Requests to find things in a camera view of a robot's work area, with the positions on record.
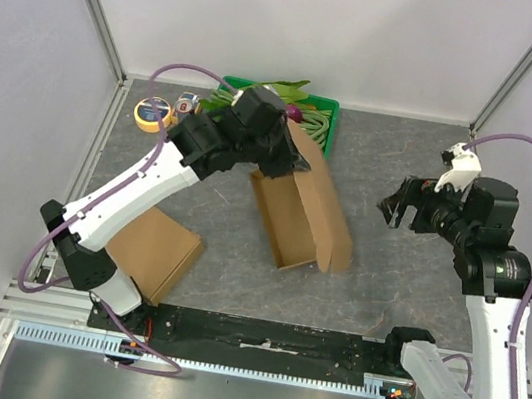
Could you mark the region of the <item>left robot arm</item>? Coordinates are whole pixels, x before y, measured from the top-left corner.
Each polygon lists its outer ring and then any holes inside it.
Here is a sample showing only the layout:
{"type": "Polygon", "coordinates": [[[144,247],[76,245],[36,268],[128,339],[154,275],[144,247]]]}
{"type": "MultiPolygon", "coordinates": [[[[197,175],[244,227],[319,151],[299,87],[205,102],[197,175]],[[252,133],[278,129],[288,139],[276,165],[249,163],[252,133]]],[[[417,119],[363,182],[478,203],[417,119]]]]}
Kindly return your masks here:
{"type": "Polygon", "coordinates": [[[146,320],[143,296],[107,242],[160,201],[235,164],[255,164],[274,179],[309,171],[286,109],[274,90],[260,86],[237,91],[228,105],[188,115],[95,192],[65,205],[43,204],[47,234],[41,244],[56,248],[75,289],[96,296],[122,332],[136,332],[146,320]]]}

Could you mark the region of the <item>spare cardboard box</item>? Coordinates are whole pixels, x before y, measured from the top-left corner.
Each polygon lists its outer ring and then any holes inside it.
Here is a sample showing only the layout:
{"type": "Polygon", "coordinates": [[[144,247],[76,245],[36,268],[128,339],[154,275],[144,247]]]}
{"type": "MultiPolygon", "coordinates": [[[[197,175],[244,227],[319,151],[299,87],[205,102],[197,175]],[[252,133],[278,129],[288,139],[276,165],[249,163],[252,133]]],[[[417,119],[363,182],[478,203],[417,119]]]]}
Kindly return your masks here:
{"type": "Polygon", "coordinates": [[[287,125],[310,170],[275,179],[253,170],[249,176],[275,265],[316,263],[324,274],[344,272],[353,241],[326,158],[298,123],[287,125]]]}

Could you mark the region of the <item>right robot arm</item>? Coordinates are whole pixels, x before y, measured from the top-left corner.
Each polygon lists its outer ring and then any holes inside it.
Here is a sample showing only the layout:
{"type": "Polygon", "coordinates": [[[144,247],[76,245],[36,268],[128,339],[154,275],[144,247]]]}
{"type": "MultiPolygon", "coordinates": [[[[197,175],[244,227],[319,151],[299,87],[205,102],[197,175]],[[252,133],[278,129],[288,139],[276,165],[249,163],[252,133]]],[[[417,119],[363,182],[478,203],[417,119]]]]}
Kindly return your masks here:
{"type": "Polygon", "coordinates": [[[529,259],[509,243],[519,210],[517,190],[492,178],[477,178],[466,190],[438,181],[407,177],[397,192],[377,205],[388,226],[398,227],[405,211],[416,210],[410,229],[436,234],[454,252],[454,270],[472,331],[472,391],[456,382],[428,331],[395,327],[381,350],[382,367],[406,372],[424,399],[528,399],[525,321],[521,300],[532,281],[529,259]]]}

